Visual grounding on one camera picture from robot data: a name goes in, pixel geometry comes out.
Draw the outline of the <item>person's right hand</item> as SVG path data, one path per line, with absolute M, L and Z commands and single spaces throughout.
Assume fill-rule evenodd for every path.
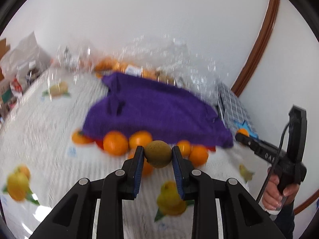
M 262 205 L 266 210 L 276 210 L 294 202 L 299 191 L 299 184 L 290 184 L 284 189 L 283 193 L 280 193 L 277 189 L 279 182 L 279 177 L 272 173 L 262 196 Z

